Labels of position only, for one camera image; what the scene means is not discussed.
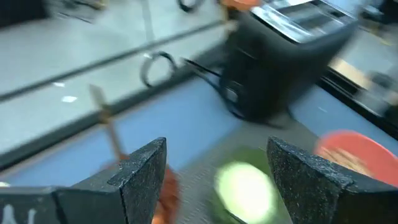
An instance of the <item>wooden stick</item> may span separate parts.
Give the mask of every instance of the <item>wooden stick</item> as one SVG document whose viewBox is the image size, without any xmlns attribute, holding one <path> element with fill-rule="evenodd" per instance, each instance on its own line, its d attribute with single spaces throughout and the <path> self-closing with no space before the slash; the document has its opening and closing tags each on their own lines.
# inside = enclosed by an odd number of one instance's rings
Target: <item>wooden stick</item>
<svg viewBox="0 0 398 224">
<path fill-rule="evenodd" d="M 95 104 L 100 109 L 99 118 L 101 122 L 105 125 L 106 132 L 112 142 L 114 155 L 116 156 L 118 161 L 122 159 L 127 159 L 128 156 L 122 152 L 122 147 L 113 125 L 112 114 L 109 110 L 109 106 L 106 104 L 105 96 L 102 89 L 98 86 L 90 85 L 90 92 Z"/>
</svg>

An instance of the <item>white floor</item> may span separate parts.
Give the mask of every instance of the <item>white floor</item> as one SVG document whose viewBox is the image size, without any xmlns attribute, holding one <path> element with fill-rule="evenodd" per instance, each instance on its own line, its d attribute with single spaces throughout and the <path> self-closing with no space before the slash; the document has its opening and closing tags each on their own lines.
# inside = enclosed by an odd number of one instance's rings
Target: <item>white floor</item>
<svg viewBox="0 0 398 224">
<path fill-rule="evenodd" d="M 94 24 L 76 19 L 51 19 L 0 30 L 0 94 L 148 44 L 142 1 L 146 0 L 112 0 Z M 194 14 L 181 11 L 174 0 L 148 1 L 157 40 L 221 19 L 220 8 L 214 0 L 205 0 Z M 330 1 L 352 11 L 362 0 Z M 342 57 L 364 71 L 385 68 L 377 62 L 385 62 L 383 57 L 369 58 L 366 54 L 380 52 L 377 47 L 367 50 L 370 43 L 378 44 L 369 35 L 360 32 Z M 214 28 L 161 46 L 159 50 L 166 50 L 176 58 L 192 57 L 223 37 L 223 29 Z M 96 110 L 88 94 L 89 84 L 102 87 L 108 101 L 144 90 L 138 77 L 144 53 L 2 103 L 0 152 L 12 150 Z M 164 79 L 167 68 L 165 62 L 156 63 L 151 79 Z"/>
</svg>

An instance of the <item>green fruit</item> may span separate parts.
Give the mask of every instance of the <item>green fruit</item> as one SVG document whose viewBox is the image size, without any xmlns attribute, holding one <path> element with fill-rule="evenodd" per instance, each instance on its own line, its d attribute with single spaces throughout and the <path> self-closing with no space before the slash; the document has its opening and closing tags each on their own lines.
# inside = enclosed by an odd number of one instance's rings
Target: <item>green fruit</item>
<svg viewBox="0 0 398 224">
<path fill-rule="evenodd" d="M 248 163 L 222 167 L 215 177 L 215 191 L 224 208 L 247 224 L 269 223 L 277 213 L 273 181 Z"/>
</svg>

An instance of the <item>floor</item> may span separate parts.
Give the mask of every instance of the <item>floor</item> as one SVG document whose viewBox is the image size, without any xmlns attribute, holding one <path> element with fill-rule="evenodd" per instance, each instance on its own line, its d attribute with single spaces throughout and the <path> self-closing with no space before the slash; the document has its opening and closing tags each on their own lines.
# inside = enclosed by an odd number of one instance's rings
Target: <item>floor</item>
<svg viewBox="0 0 398 224">
<path fill-rule="evenodd" d="M 354 11 L 361 2 L 330 1 L 347 11 Z M 109 9 L 99 15 L 94 24 L 76 19 L 52 19 L 0 30 L 0 75 L 2 80 L 7 80 L 0 82 L 0 93 L 148 44 L 141 0 L 110 2 Z M 156 40 L 211 24 L 221 17 L 214 1 L 205 1 L 194 14 L 182 12 L 174 1 L 150 0 L 149 3 Z M 214 27 L 158 49 L 177 58 L 192 57 L 222 38 L 222 27 Z M 364 72 L 384 71 L 396 60 L 391 49 L 381 45 L 372 34 L 359 30 L 340 57 Z M 96 110 L 88 94 L 89 84 L 102 87 L 109 102 L 145 90 L 138 79 L 145 53 L 2 102 L 0 116 L 7 119 L 0 126 L 0 152 L 10 151 Z M 165 62 L 156 64 L 151 70 L 151 79 L 160 82 L 166 77 L 167 67 Z"/>
</svg>

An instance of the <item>blue surface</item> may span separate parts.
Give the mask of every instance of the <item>blue surface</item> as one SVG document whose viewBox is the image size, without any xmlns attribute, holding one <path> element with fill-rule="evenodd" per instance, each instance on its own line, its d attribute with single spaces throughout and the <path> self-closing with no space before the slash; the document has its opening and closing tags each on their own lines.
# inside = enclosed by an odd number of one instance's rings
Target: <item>blue surface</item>
<svg viewBox="0 0 398 224">
<path fill-rule="evenodd" d="M 317 136 L 352 129 L 397 154 L 395 139 L 317 86 L 292 106 L 292 112 L 297 121 Z M 116 121 L 116 127 L 124 148 L 128 149 L 126 152 L 165 136 L 169 164 L 178 170 L 241 122 L 227 112 L 210 86 L 194 80 L 128 112 Z M 93 175 L 112 158 L 107 136 L 101 128 L 59 146 L 53 154 L 3 175 L 0 180 L 11 185 L 69 186 Z"/>
</svg>

